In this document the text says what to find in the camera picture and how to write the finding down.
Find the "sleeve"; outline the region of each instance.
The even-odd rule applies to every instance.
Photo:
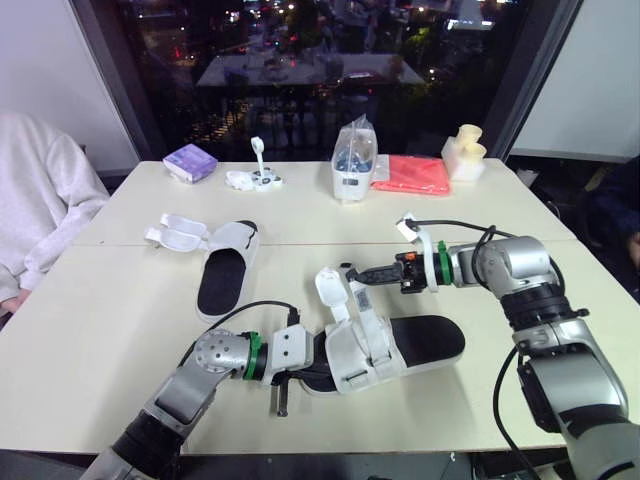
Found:
[[[0,303],[9,298],[17,297],[18,293],[20,293],[18,281],[13,278],[13,275],[4,265],[0,264]]]
[[[610,246],[624,245],[631,235],[640,232],[639,164],[640,158],[635,158],[618,167],[591,195],[594,226]]]
[[[109,199],[86,156],[67,135],[60,135],[52,143],[44,164],[56,193],[67,205],[67,215],[25,257],[26,272],[20,277],[20,286],[29,290]]]

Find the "white wall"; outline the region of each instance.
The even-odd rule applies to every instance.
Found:
[[[0,105],[86,144],[100,172],[138,163],[67,0],[0,0]]]
[[[513,154],[640,154],[640,1],[584,0]]]

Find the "barcode label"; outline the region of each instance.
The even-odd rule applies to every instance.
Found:
[[[358,303],[358,310],[364,312],[371,309],[371,302],[365,289],[355,292],[356,302]]]

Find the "robotic arm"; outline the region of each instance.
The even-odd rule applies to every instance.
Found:
[[[438,285],[482,285],[500,300],[513,341],[528,361],[518,367],[522,391],[536,424],[561,433],[579,479],[637,479],[640,427],[628,420],[627,396],[586,322],[573,311],[557,268],[532,237],[451,247],[431,242],[413,217],[397,224],[424,253],[351,275],[367,285],[399,283],[403,293]]]
[[[287,377],[282,380],[278,375],[308,367],[313,361],[312,341],[311,334],[300,324],[275,332],[270,345],[262,343],[256,332],[236,335],[223,329],[206,331],[81,480],[159,478],[171,467],[180,447],[213,401],[218,384],[226,378],[280,385],[278,414],[285,416]]]

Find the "window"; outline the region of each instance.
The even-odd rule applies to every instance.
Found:
[[[251,160],[256,135],[267,161],[326,160],[340,127],[363,114],[381,152],[438,155],[462,123],[493,129],[484,140],[495,142],[513,115],[497,106],[517,103],[532,76],[514,56],[533,38],[533,58],[548,37],[548,24],[529,32],[532,17],[570,23],[558,2],[534,3],[75,2],[128,126],[140,130],[139,149],[159,159],[194,143],[226,161]],[[505,86],[516,70],[520,80]],[[528,103],[517,106],[522,114]]]

